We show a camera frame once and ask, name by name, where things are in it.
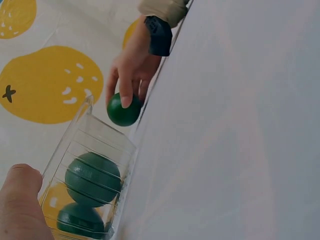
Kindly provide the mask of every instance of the transparent plastic box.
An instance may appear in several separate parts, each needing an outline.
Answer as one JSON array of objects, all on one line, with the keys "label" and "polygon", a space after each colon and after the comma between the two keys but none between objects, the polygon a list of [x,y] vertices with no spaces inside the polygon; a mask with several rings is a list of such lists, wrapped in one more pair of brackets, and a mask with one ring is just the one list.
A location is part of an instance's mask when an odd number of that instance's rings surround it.
[{"label": "transparent plastic box", "polygon": [[43,173],[39,203],[55,240],[109,240],[118,229],[136,147],[92,108],[90,96]]}]

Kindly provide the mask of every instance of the yellow lemon print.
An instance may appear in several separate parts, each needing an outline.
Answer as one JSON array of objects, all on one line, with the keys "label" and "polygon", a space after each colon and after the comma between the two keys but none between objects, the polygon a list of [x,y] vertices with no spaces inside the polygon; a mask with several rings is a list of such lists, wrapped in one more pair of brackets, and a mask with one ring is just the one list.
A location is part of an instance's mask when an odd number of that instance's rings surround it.
[{"label": "yellow lemon print", "polygon": [[136,27],[137,27],[137,23],[138,23],[138,19],[135,20],[126,30],[125,34],[124,34],[124,38],[123,38],[123,43],[122,43],[122,49],[124,49],[127,45],[127,42],[129,40],[129,38],[132,36],[132,34],[134,33]]},{"label": "yellow lemon print", "polygon": [[[66,205],[74,203],[75,201],[69,196],[67,188],[64,183],[58,182],[54,186],[49,187],[44,194],[40,197],[39,203],[45,216],[46,224],[51,228],[55,234],[61,234],[66,237],[74,237],[73,234],[67,232],[61,232],[57,229],[57,218],[59,211]],[[96,208],[100,216],[103,215],[103,211],[100,208]],[[87,237],[77,236],[79,240],[87,240]]]},{"label": "yellow lemon print", "polygon": [[103,90],[99,67],[66,46],[50,46],[11,60],[0,74],[0,104],[19,118],[58,124],[73,119],[87,96]]},{"label": "yellow lemon print", "polygon": [[0,39],[12,39],[23,34],[34,23],[36,14],[36,0],[3,0],[0,7]]}]

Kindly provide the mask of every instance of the dark green ball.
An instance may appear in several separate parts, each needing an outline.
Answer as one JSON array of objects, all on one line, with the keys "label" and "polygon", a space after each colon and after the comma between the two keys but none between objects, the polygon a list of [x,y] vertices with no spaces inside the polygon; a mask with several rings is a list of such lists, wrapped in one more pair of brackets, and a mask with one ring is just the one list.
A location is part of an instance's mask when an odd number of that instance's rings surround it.
[{"label": "dark green ball", "polygon": [[114,124],[121,127],[128,127],[138,120],[141,108],[142,104],[136,96],[133,96],[132,103],[128,108],[123,108],[120,94],[117,93],[109,101],[106,111]]},{"label": "dark green ball", "polygon": [[105,226],[98,212],[78,203],[66,205],[59,211],[56,226],[59,230],[83,237],[102,239]]},{"label": "dark green ball", "polygon": [[93,152],[73,160],[64,181],[74,201],[92,208],[111,202],[122,187],[117,165]]}]

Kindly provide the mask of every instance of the sleeve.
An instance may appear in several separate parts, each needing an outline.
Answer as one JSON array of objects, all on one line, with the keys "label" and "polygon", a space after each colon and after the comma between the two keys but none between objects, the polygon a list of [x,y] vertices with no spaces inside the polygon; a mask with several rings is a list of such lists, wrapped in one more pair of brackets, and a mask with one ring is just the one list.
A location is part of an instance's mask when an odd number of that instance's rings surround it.
[{"label": "sleeve", "polygon": [[138,10],[144,16],[156,16],[176,27],[187,14],[189,0],[142,0]]}]

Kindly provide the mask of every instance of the white fabric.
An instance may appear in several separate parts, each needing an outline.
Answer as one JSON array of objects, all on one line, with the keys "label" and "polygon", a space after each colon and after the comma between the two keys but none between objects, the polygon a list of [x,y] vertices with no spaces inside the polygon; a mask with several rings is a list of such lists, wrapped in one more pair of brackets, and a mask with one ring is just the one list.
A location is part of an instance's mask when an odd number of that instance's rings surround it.
[{"label": "white fabric", "polygon": [[198,0],[134,134],[123,240],[320,239],[320,3]]}]

